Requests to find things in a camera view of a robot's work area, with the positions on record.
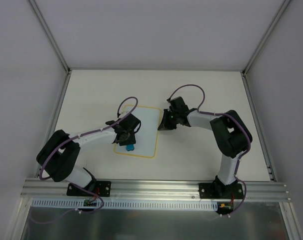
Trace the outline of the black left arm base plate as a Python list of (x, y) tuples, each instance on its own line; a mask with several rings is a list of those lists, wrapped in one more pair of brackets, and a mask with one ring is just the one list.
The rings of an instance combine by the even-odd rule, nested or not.
[(91, 193), (94, 193), (100, 197), (109, 197), (111, 192), (111, 182), (91, 180), (87, 186), (83, 187), (83, 189), (85, 189), (85, 191), (74, 184), (69, 183), (66, 195), (72, 197), (93, 197)]

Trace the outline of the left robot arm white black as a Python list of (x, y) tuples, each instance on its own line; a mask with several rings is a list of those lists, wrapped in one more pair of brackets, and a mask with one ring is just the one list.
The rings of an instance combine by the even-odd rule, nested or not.
[(55, 131), (36, 156), (41, 166), (39, 178), (66, 181), (78, 186), (85, 196), (93, 194), (98, 188), (98, 181), (90, 171), (76, 165), (81, 152), (101, 144), (132, 146), (136, 143), (135, 134), (140, 127), (141, 121), (128, 114), (84, 133), (68, 134), (62, 129)]

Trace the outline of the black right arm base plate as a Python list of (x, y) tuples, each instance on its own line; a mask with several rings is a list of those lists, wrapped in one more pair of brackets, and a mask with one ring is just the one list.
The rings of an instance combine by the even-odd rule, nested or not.
[(198, 184), (199, 197), (201, 199), (234, 199), (241, 200), (244, 197), (243, 186), (237, 181), (230, 185), (211, 183)]

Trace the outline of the yellow framed small whiteboard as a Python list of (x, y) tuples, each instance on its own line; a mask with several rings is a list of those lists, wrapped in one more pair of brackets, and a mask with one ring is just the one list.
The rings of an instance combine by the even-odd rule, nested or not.
[(158, 126), (161, 109), (149, 106), (137, 106), (133, 115), (141, 121), (141, 128), (135, 134), (136, 143), (133, 149), (115, 145), (114, 152), (118, 155), (152, 159), (156, 155)]

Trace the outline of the blue foam whiteboard eraser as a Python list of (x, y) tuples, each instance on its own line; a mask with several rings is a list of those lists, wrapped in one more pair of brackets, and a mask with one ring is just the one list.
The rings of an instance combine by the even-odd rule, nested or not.
[(135, 145), (134, 144), (128, 144), (128, 145), (126, 145), (125, 149), (126, 149), (127, 152), (134, 151), (135, 150)]

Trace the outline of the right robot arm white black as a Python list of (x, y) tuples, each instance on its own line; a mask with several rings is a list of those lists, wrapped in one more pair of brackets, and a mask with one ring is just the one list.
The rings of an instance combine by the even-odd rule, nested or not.
[(247, 154), (252, 135), (238, 113), (212, 113), (189, 108), (182, 97), (168, 98), (169, 108), (163, 110), (159, 131), (175, 130), (177, 125), (198, 127), (212, 131), (222, 157), (218, 174), (212, 183), (199, 184), (201, 198), (228, 199), (238, 194), (237, 172), (241, 158)]

